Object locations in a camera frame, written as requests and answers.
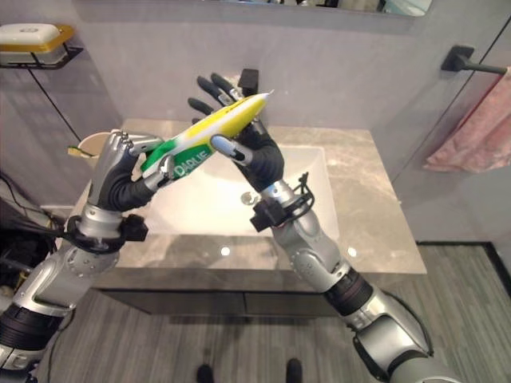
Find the mirror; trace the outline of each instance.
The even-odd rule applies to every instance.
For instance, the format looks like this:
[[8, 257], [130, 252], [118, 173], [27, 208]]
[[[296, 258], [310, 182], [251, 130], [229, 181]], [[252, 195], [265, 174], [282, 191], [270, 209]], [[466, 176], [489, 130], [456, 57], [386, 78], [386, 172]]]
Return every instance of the mirror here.
[[421, 17], [426, 14], [433, 0], [220, 0], [242, 2], [243, 4], [268, 4], [273, 6], [307, 6], [401, 14]]

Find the black towel bar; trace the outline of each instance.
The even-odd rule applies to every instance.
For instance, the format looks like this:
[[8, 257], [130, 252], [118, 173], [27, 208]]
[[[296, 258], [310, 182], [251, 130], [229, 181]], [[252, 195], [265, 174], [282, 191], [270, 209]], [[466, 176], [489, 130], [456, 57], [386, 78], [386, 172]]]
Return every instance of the black towel bar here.
[[489, 72], [505, 74], [507, 68], [499, 68], [498, 66], [490, 66], [483, 64], [476, 64], [470, 60], [470, 56], [474, 52], [472, 46], [455, 45], [453, 46], [446, 59], [442, 63], [441, 69], [449, 72], [459, 72], [460, 70], [475, 70], [477, 72]]

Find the pink towel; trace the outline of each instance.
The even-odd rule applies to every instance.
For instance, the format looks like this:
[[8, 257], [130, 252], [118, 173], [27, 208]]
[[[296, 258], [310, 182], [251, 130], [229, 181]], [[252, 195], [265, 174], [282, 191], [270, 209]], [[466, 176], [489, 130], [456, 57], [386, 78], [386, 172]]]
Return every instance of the pink towel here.
[[437, 172], [474, 173], [511, 164], [511, 67], [426, 162]]

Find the robotic arm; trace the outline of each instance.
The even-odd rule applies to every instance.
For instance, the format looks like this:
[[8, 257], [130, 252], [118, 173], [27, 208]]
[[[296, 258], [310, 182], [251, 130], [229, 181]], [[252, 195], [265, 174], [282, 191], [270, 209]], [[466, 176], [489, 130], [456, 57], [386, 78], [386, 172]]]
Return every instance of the robotic arm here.
[[[212, 94], [217, 86], [233, 100], [236, 89], [217, 74], [212, 82], [199, 77], [199, 86]], [[214, 97], [222, 105], [220, 97]], [[341, 255], [337, 244], [321, 229], [312, 211], [314, 196], [307, 175], [297, 188], [282, 180], [284, 161], [275, 141], [260, 121], [246, 127], [236, 140], [213, 137], [216, 150], [233, 160], [262, 200], [251, 219], [257, 231], [271, 227], [296, 274], [308, 282], [355, 332], [353, 344], [370, 373], [380, 381], [419, 383], [436, 379], [460, 383], [433, 358], [426, 328], [397, 297], [371, 285]]]
[[[231, 84], [215, 74], [212, 83], [201, 77], [199, 85], [222, 105], [241, 98]], [[190, 104], [204, 106], [196, 101]], [[196, 109], [212, 111], [211, 107]], [[121, 213], [145, 205], [158, 188], [170, 182], [170, 156], [161, 159], [153, 174], [131, 180], [138, 156], [161, 142], [159, 137], [124, 132], [109, 137], [81, 216], [69, 220], [61, 248], [34, 269], [0, 316], [0, 382], [35, 381], [30, 371], [41, 360], [62, 319], [95, 279], [114, 267], [125, 241], [145, 239], [143, 219], [135, 215], [125, 218]], [[271, 227], [293, 270], [323, 294], [355, 332], [355, 349], [373, 376], [392, 383], [429, 379], [459, 383], [432, 358], [420, 321], [368, 283], [325, 235], [311, 209], [314, 196], [307, 187], [307, 176], [295, 189], [282, 180], [282, 154], [259, 120], [236, 140], [214, 136], [211, 143], [235, 162], [261, 194], [252, 219], [256, 230]]]
[[144, 240], [147, 227], [123, 211], [145, 205], [169, 182], [172, 158], [146, 178], [131, 180], [142, 152], [163, 140], [155, 136], [112, 133], [94, 170], [81, 216], [72, 217], [60, 249], [40, 263], [0, 316], [0, 381], [35, 381], [30, 371], [63, 318], [97, 277], [113, 267], [125, 241]]

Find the electrical cable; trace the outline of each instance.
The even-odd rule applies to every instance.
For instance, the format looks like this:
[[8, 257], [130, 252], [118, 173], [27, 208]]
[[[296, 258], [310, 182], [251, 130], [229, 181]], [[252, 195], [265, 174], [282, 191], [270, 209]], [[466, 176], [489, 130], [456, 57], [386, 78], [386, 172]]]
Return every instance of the electrical cable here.
[[53, 342], [53, 344], [51, 345], [50, 355], [48, 356], [48, 369], [46, 371], [46, 383], [50, 383], [51, 369], [53, 367], [53, 354], [55, 352], [55, 345], [57, 344], [62, 333], [64, 331], [66, 331], [69, 328], [69, 326], [71, 326], [71, 323], [73, 323], [75, 314], [76, 314], [76, 309], [71, 311], [71, 317], [69, 318], [69, 321], [62, 328], [57, 330], [57, 336], [55, 338], [55, 342]]
[[9, 188], [10, 195], [12, 196], [13, 202], [16, 205], [18, 205], [21, 209], [23, 209], [23, 212], [24, 212], [26, 218], [30, 218], [28, 216], [27, 210], [28, 211], [34, 211], [36, 213], [43, 214], [46, 217], [48, 217], [48, 219], [50, 220], [50, 224], [51, 225], [55, 225], [57, 227], [59, 226], [59, 224], [57, 222], [55, 222], [54, 218], [51, 215], [49, 215], [46, 211], [44, 211], [42, 209], [38, 210], [38, 209], [34, 209], [32, 207], [21, 205], [19, 203], [19, 201], [16, 199], [16, 195], [14, 194], [14, 190], [13, 190], [12, 185], [10, 184], [10, 181], [6, 177], [4, 177], [2, 174], [0, 174], [0, 180], [2, 180], [7, 185], [7, 187]]
[[28, 206], [23, 206], [21, 205], [18, 200], [16, 199], [16, 195], [14, 194], [14, 191], [13, 191], [13, 188], [12, 186], [10, 185], [10, 182], [9, 180], [6, 179], [6, 177], [0, 175], [0, 180], [2, 180], [3, 182], [6, 183], [7, 187], [9, 188], [9, 192], [10, 192], [10, 195], [13, 197], [13, 202], [16, 203], [21, 209], [23, 209], [25, 211], [25, 215], [26, 215], [26, 211], [27, 210], [30, 210], [30, 211], [35, 211], [36, 213], [39, 213], [39, 214], [44, 214], [44, 215], [47, 215], [43, 210], [38, 210], [38, 209], [34, 209], [32, 207], [28, 207]]
[[417, 313], [410, 307], [408, 303], [403, 301], [399, 296], [392, 294], [389, 291], [382, 290], [385, 295], [388, 295], [389, 297], [392, 297], [395, 299], [401, 306], [407, 310], [412, 317], [418, 322], [418, 325], [421, 327], [422, 332], [424, 333], [424, 338], [426, 340], [426, 344], [428, 346], [428, 355], [433, 357], [434, 355], [434, 349], [433, 349], [433, 342], [431, 341], [430, 333], [428, 332], [428, 329], [426, 328], [426, 325], [421, 320], [421, 318], [417, 315]]

